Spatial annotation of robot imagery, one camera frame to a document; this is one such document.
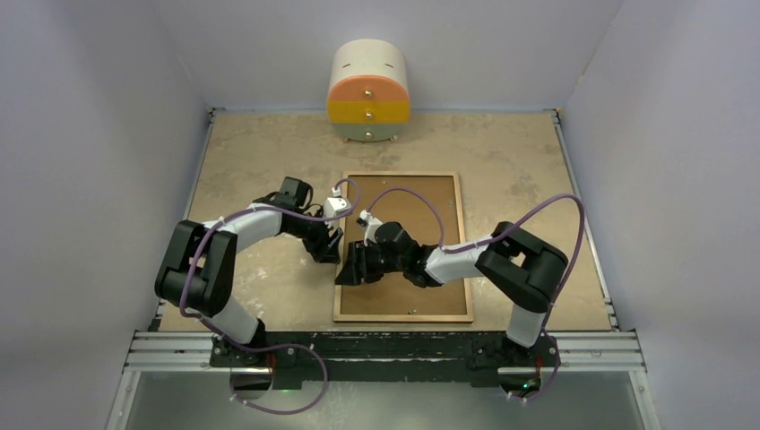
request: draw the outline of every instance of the gray wall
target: gray wall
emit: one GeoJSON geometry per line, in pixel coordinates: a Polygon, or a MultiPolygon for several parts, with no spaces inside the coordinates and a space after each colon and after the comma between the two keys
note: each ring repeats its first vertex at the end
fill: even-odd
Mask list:
{"type": "Polygon", "coordinates": [[[0,5],[2,428],[102,428],[204,104],[143,0],[0,5]]]}
{"type": "Polygon", "coordinates": [[[153,0],[212,106],[324,108],[335,50],[385,39],[415,108],[563,106],[622,0],[153,0]]]}
{"type": "Polygon", "coordinates": [[[758,428],[760,3],[626,1],[566,106],[664,425],[758,428]]]}

